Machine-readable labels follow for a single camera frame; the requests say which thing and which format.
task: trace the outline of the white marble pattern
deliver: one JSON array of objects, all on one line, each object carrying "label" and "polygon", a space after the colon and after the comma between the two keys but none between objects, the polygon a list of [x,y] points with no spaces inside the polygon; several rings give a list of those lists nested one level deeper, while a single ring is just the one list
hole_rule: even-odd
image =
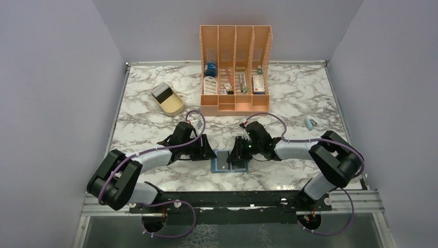
[{"label": "white marble pattern", "polygon": [[[345,138],[345,132],[323,66],[270,65],[270,113],[282,118],[288,138],[309,138],[333,130]],[[117,119],[112,149],[134,152],[151,148],[173,133],[187,111],[200,103],[201,66],[135,66],[131,68],[123,102]],[[168,117],[154,102],[150,90],[165,82],[184,100],[184,111]],[[318,126],[309,131],[304,118],[312,115]],[[212,149],[229,149],[240,135],[238,124],[243,117],[207,117]],[[272,117],[257,117],[272,137],[280,136],[283,127]],[[293,190],[319,172],[313,161],[287,160],[257,162],[251,160],[248,173],[210,172],[210,161],[177,161],[148,171],[139,181],[149,181],[166,191],[220,190]],[[357,179],[347,189],[360,189]]]}]

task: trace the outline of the small bottle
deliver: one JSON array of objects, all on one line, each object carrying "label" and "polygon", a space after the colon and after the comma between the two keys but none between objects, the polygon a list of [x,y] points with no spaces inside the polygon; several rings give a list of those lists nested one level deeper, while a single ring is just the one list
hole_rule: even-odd
[{"label": "small bottle", "polygon": [[215,78],[217,76],[217,68],[214,60],[208,60],[204,66],[204,75]]}]

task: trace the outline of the gray wall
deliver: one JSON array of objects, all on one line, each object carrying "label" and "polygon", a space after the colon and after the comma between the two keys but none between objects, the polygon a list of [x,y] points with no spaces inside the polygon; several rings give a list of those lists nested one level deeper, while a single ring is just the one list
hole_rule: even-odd
[{"label": "gray wall", "polygon": [[91,0],[2,0],[0,23],[0,247],[71,247],[124,63]]},{"label": "gray wall", "polygon": [[400,248],[438,242],[437,13],[436,0],[364,0],[328,65]]},{"label": "gray wall", "polygon": [[200,60],[200,25],[272,25],[272,60],[330,59],[362,0],[93,0],[126,61]]}]

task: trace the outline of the metal frame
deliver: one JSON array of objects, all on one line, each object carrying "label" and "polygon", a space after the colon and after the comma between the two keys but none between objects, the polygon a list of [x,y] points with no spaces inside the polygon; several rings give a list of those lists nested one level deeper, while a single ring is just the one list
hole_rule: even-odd
[{"label": "metal frame", "polygon": [[[174,65],[174,66],[181,66],[181,65],[190,65],[190,64],[198,64],[200,61],[196,60],[185,60],[185,61],[158,61],[158,62],[135,62],[135,63],[126,63],[127,65],[127,71],[125,75],[125,79],[123,82],[123,88],[120,94],[116,114],[113,120],[113,128],[111,129],[111,132],[108,137],[108,143],[106,146],[105,154],[108,153],[111,142],[114,135],[114,129],[116,125],[116,121],[118,118],[118,114],[120,111],[120,107],[123,100],[124,91],[126,88],[126,84],[129,77],[129,72],[131,66],[156,66],[156,65]],[[319,60],[319,61],[271,61],[270,64],[292,64],[292,65],[322,65],[325,68],[325,72],[327,74],[327,78],[336,102],[336,106],[338,108],[342,125],[344,126],[347,141],[349,143],[352,142],[350,130],[348,127],[348,124],[346,122],[346,119],[342,113],[341,106],[339,104],[338,98],[336,96],[336,92],[334,90],[332,80],[330,78],[329,70],[327,68],[327,61],[325,60]],[[369,188],[368,184],[366,183],[366,176],[362,176],[363,180],[365,181],[365,184]],[[347,192],[350,194],[354,210],[356,213],[372,213],[374,217],[374,221],[376,223],[376,228],[379,233],[381,242],[383,244],[384,248],[395,248],[394,240],[391,236],[390,229],[387,225],[386,218],[383,215],[385,212],[385,209],[383,207],[383,203],[380,199],[380,195],[377,190],[347,190]],[[317,211],[316,213],[319,214],[348,214],[351,213],[351,206],[350,202],[345,195],[343,191],[334,191],[329,194],[330,199],[332,200],[332,211]],[[161,216],[161,213],[142,213],[142,214],[132,214],[129,212],[129,206],[124,206],[122,209],[118,211],[114,211],[108,206],[100,206],[97,202],[97,199],[90,195],[86,194],[82,211],[81,211],[81,217],[79,220],[79,225],[76,232],[76,237],[74,239],[73,247],[83,247],[89,227],[90,218],[92,216]],[[296,214],[308,214],[308,212],[296,212]]]}]

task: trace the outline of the black cable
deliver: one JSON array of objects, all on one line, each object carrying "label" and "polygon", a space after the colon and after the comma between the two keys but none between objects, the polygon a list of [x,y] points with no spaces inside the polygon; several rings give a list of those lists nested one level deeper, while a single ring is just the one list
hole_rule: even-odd
[{"label": "black cable", "polygon": [[253,157],[253,159],[256,160],[256,161],[259,161],[259,162],[266,162],[266,161],[269,161],[269,160],[267,160],[267,159],[266,159],[266,160],[258,160],[258,159],[255,159],[254,157]]}]

